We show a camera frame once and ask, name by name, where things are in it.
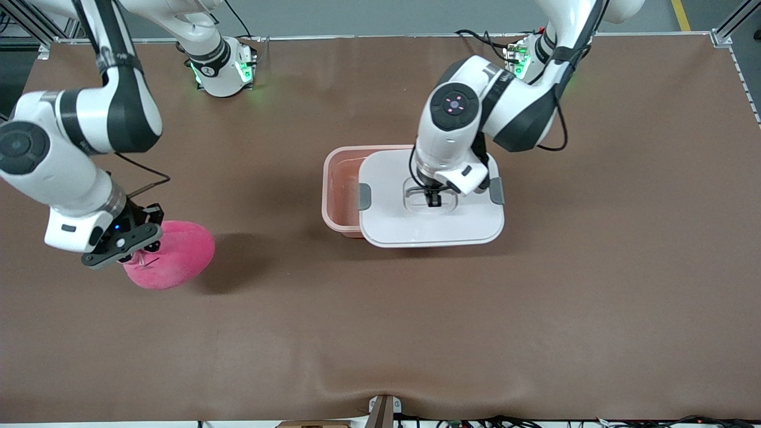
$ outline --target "black cable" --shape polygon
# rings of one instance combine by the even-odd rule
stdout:
[[[476,40],[478,40],[481,43],[492,44],[484,36],[481,36],[480,34],[476,33],[473,30],[468,30],[468,29],[464,28],[462,30],[455,31],[454,33],[458,34],[460,36],[462,36],[463,34],[469,34],[469,35],[475,37]],[[508,47],[508,45],[504,45],[502,43],[493,43],[493,46],[496,46],[498,48],[506,48],[506,47]]]
[[[153,189],[156,186],[160,186],[160,185],[162,185],[164,183],[168,183],[169,180],[172,179],[171,177],[169,177],[168,175],[164,174],[163,172],[156,171],[155,169],[149,168],[149,167],[147,167],[147,166],[145,166],[145,165],[143,165],[143,164],[141,164],[141,163],[139,163],[137,161],[133,161],[132,159],[127,158],[125,155],[122,155],[121,153],[115,153],[115,155],[119,156],[122,160],[127,161],[130,164],[135,165],[138,168],[142,168],[142,169],[144,169],[144,170],[146,170],[146,171],[148,171],[148,172],[150,172],[152,174],[156,174],[159,177],[163,177],[162,180],[155,181],[154,183],[150,183],[148,185],[140,187],[139,189],[135,190],[134,192],[128,194],[127,197],[130,198],[130,199],[134,198],[135,196],[141,195],[141,194],[149,191],[150,189]]]
[[[240,25],[243,26],[243,29],[246,31],[246,36],[251,38],[251,31],[249,31],[248,26],[245,22],[243,22],[242,19],[240,19],[240,15],[237,14],[235,9],[230,5],[230,2],[228,0],[224,0],[224,3],[230,8],[230,11],[235,15],[235,17],[238,19],[238,22],[240,22]]]
[[[537,147],[542,150],[547,150],[548,152],[560,152],[568,146],[568,127],[565,125],[565,116],[563,115],[563,109],[560,107],[560,100],[558,100],[558,95],[555,93],[554,87],[552,88],[552,99],[555,101],[555,107],[557,107],[558,116],[560,117],[560,124],[563,127],[563,144],[560,145],[560,147],[547,147],[545,145],[539,144]]]
[[[420,180],[418,180],[418,176],[415,175],[414,172],[412,172],[412,158],[415,156],[415,147],[416,146],[417,145],[414,145],[412,147],[412,151],[409,153],[409,161],[407,162],[407,167],[409,167],[409,175],[415,181],[415,184],[417,184],[418,187],[420,187],[421,189],[427,190],[429,192],[443,192],[445,190],[449,190],[450,189],[449,186],[444,186],[444,187],[439,187],[438,189],[434,189],[433,187],[425,186],[423,183],[420,182]]]
[[[505,61],[505,62],[509,62],[509,63],[511,63],[511,64],[518,64],[518,61],[517,61],[517,60],[515,60],[515,59],[508,59],[508,58],[506,58],[504,55],[502,55],[502,54],[501,54],[501,53],[500,53],[500,52],[497,50],[497,48],[500,48],[500,49],[507,49],[508,45],[505,45],[505,44],[502,44],[502,43],[494,43],[494,40],[492,40],[492,37],[491,37],[491,36],[489,36],[489,32],[488,32],[488,31],[484,31],[484,32],[483,32],[483,36],[480,36],[480,35],[476,34],[474,31],[471,31],[471,30],[467,30],[467,29],[458,30],[458,31],[455,31],[454,33],[455,33],[455,34],[459,34],[459,35],[461,35],[461,36],[462,36],[463,34],[470,34],[471,36],[475,37],[475,38],[476,38],[476,39],[477,39],[479,42],[481,42],[481,43],[486,43],[486,44],[488,44],[489,46],[491,46],[491,47],[492,47],[492,51],[494,51],[494,54],[495,54],[495,55],[496,55],[496,56],[497,56],[499,59],[501,59],[502,61]]]

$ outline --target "brown tabletop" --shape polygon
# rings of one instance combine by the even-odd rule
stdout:
[[[172,45],[138,51],[164,137],[135,158],[173,177],[138,201],[218,254],[145,291],[46,247],[47,207],[0,184],[0,421],[347,417],[378,393],[434,418],[761,418],[761,132],[708,36],[596,38],[566,151],[489,143],[501,236],[420,251],[328,229],[323,160],[411,143],[439,75],[483,45],[272,42],[230,99]],[[56,45],[27,90],[98,84],[88,46]]]

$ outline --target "plastic container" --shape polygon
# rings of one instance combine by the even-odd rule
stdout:
[[[333,150],[323,166],[325,224],[349,238],[362,238],[357,209],[359,166],[375,152],[411,148],[411,145],[354,145]]]

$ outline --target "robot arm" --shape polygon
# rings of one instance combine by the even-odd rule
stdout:
[[[411,161],[417,169],[411,172],[426,191],[430,206],[436,206],[431,203],[435,194],[447,188],[463,195],[487,188],[489,170],[482,134],[509,152],[539,145],[552,125],[558,99],[589,50],[603,13],[614,11],[620,19],[638,10],[625,6],[642,5],[642,0],[537,2],[549,16],[545,34],[536,39],[546,60],[529,83],[487,59],[472,56],[451,65],[428,98]]]
[[[146,225],[151,215],[90,157],[145,152],[158,141],[162,124],[119,5],[73,5],[62,11],[74,12],[87,30],[103,87],[22,96],[11,120],[0,126],[0,176],[50,206],[48,245],[88,253],[85,264],[100,267],[156,242],[162,213],[156,211],[156,224]],[[132,233],[125,238],[120,229]]]
[[[198,83],[215,97],[229,97],[251,85],[256,50],[223,37],[206,13],[222,0],[121,0],[133,14],[153,21],[177,38]]]

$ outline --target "wire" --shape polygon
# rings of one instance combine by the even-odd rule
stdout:
[[[609,428],[670,428],[678,423],[708,423],[711,425],[721,425],[724,428],[733,428],[734,424],[713,419],[712,417],[700,416],[698,414],[689,415],[682,419],[675,420],[674,422],[657,422],[654,420],[646,420],[642,422],[632,422],[630,420],[621,421],[621,423],[611,423]]]
[[[141,195],[141,194],[149,191],[150,189],[153,189],[156,186],[160,186],[160,185],[162,185],[164,183],[168,183],[169,180],[172,179],[172,177],[169,177],[168,175],[164,174],[163,172],[156,171],[155,169],[152,169],[152,168],[148,168],[147,166],[145,166],[145,165],[143,165],[143,164],[141,164],[141,163],[139,163],[137,161],[133,161],[132,159],[127,158],[125,155],[122,155],[121,153],[115,153],[115,155],[119,156],[122,160],[127,161],[130,164],[135,165],[138,168],[142,168],[142,169],[144,169],[144,170],[146,170],[146,171],[148,171],[148,172],[150,172],[152,174],[156,174],[157,176],[163,178],[162,180],[155,181],[154,183],[150,183],[148,185],[140,187],[139,189],[135,190],[134,192],[128,194],[127,197],[130,198],[130,199],[134,198],[135,196]]]
[[[484,32],[484,34],[485,34],[484,36],[481,36],[480,34],[476,33],[475,31],[473,31],[473,30],[468,30],[468,29],[466,29],[466,28],[464,28],[464,29],[462,29],[462,30],[457,30],[457,31],[455,31],[454,33],[455,33],[455,34],[458,34],[458,35],[460,35],[460,36],[462,36],[463,34],[469,34],[469,35],[471,35],[471,36],[475,37],[475,38],[476,38],[476,40],[478,40],[478,41],[479,41],[479,42],[481,42],[481,43],[486,43],[486,44],[493,44],[493,46],[496,46],[496,47],[498,47],[498,48],[503,48],[503,49],[504,49],[504,48],[508,47],[508,45],[505,45],[505,44],[502,44],[502,43],[490,43],[490,42],[489,42],[489,39],[487,39],[487,38],[486,38],[486,34],[488,34],[488,33],[489,33],[488,31],[485,31],[485,32]]]
[[[552,99],[555,101],[555,107],[557,107],[558,116],[560,117],[560,124],[563,127],[563,143],[560,147],[547,147],[541,144],[537,147],[548,152],[560,152],[568,147],[568,127],[565,125],[565,115],[563,115],[563,109],[560,107],[560,100],[558,100],[558,95],[555,93],[555,87],[552,88]]]
[[[475,38],[476,38],[476,39],[477,39],[479,42],[481,42],[481,43],[486,43],[486,44],[488,44],[489,46],[491,46],[491,47],[492,47],[492,50],[494,51],[494,54],[495,54],[495,55],[496,55],[496,56],[497,56],[499,59],[501,59],[502,61],[505,61],[505,62],[509,62],[509,63],[511,63],[511,64],[518,64],[518,61],[517,61],[516,59],[508,59],[508,58],[506,58],[504,55],[502,55],[502,54],[501,54],[501,53],[500,53],[500,52],[497,50],[497,48],[500,48],[500,49],[507,49],[508,45],[505,45],[505,44],[502,44],[502,43],[494,43],[494,41],[492,40],[492,37],[491,37],[491,36],[489,36],[489,32],[488,32],[488,31],[484,31],[484,32],[483,32],[483,36],[480,36],[480,35],[478,35],[476,32],[474,32],[474,31],[472,31],[472,30],[467,30],[467,29],[458,30],[458,31],[455,31],[454,33],[455,33],[455,34],[459,34],[459,35],[461,35],[461,36],[462,36],[463,34],[469,34],[469,35],[471,35],[471,36],[475,37]]]
[[[236,12],[236,11],[235,11],[235,9],[232,7],[232,5],[230,5],[230,2],[229,2],[228,0],[224,0],[224,3],[225,3],[225,4],[226,4],[226,5],[227,5],[227,6],[230,8],[230,11],[231,11],[231,12],[233,13],[233,15],[235,15],[235,17],[238,19],[238,22],[240,22],[240,25],[242,25],[242,26],[243,26],[243,29],[246,31],[246,36],[247,36],[247,37],[249,37],[249,38],[251,38],[251,37],[252,37],[252,36],[251,36],[251,31],[249,31],[248,27],[246,26],[246,23],[245,23],[245,22],[243,22],[243,20],[242,20],[242,19],[240,19],[240,15],[239,15],[239,14],[237,14],[237,12]]]
[[[414,172],[412,172],[412,158],[415,156],[415,147],[417,147],[417,144],[415,144],[412,147],[412,151],[409,153],[409,162],[407,162],[407,167],[409,168],[409,175],[412,177],[412,179],[415,181],[415,184],[418,185],[423,190],[427,190],[429,192],[443,192],[445,190],[449,190],[449,186],[439,187],[438,189],[434,189],[433,187],[425,186],[423,183],[418,180],[417,175],[415,175]]]

